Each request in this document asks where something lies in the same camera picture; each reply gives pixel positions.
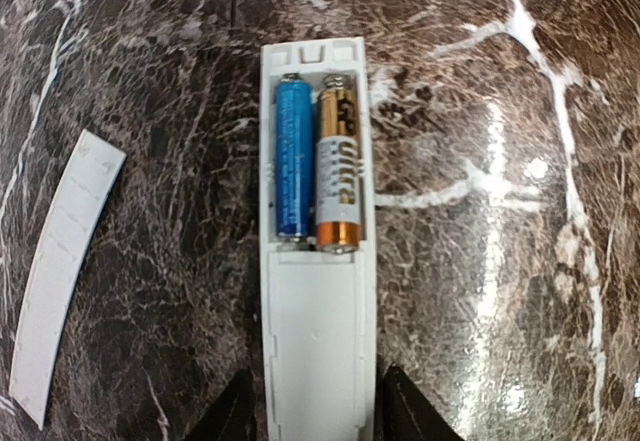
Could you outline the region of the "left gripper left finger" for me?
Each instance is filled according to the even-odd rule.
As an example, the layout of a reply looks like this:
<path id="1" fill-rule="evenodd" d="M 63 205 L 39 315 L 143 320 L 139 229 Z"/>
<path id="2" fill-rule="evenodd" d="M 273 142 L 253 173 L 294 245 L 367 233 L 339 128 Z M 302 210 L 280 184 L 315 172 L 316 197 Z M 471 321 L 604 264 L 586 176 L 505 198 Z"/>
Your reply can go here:
<path id="1" fill-rule="evenodd" d="M 185 440 L 255 441 L 256 439 L 253 375 L 249 369 L 242 369 L 236 372 Z"/>

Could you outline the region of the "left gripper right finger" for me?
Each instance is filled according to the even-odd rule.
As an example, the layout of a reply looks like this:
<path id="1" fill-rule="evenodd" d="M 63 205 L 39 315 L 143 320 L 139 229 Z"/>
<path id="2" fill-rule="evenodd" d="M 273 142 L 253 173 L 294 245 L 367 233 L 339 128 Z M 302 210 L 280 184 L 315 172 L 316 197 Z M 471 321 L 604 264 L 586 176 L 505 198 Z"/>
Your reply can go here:
<path id="1" fill-rule="evenodd" d="M 382 378 L 385 440 L 463 441 L 398 365 Z"/>

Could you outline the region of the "white remote control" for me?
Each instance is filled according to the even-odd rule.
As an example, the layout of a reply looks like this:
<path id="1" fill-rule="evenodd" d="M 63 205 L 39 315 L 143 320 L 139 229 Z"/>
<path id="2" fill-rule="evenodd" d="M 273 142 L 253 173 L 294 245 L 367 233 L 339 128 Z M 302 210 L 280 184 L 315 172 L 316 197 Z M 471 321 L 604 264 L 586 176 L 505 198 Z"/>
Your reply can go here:
<path id="1" fill-rule="evenodd" d="M 312 87 L 309 235 L 276 233 L 276 88 L 297 73 Z M 331 254 L 316 241 L 316 142 L 324 78 L 351 78 L 358 100 L 361 239 Z M 360 37 L 271 44 L 261 52 L 260 296 L 268 436 L 369 440 L 376 401 L 376 235 L 365 43 Z"/>

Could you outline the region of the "blue battery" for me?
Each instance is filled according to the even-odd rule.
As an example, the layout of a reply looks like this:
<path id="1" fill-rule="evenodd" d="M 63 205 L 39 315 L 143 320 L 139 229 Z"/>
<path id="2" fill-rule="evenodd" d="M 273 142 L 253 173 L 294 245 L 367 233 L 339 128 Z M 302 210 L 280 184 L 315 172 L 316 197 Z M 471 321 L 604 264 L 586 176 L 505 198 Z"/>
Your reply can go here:
<path id="1" fill-rule="evenodd" d="M 289 73 L 276 88 L 276 233 L 285 240 L 309 235 L 313 175 L 312 87 Z"/>

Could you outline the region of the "white remote battery cover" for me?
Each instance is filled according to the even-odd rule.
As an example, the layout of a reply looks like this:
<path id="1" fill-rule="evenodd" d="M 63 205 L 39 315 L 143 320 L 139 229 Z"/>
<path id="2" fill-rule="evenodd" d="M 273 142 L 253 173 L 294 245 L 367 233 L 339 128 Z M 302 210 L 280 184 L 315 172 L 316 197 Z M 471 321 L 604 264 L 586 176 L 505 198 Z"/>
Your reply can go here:
<path id="1" fill-rule="evenodd" d="M 39 429 L 75 285 L 125 158 L 123 151 L 83 130 L 36 246 L 16 330 L 9 395 Z"/>

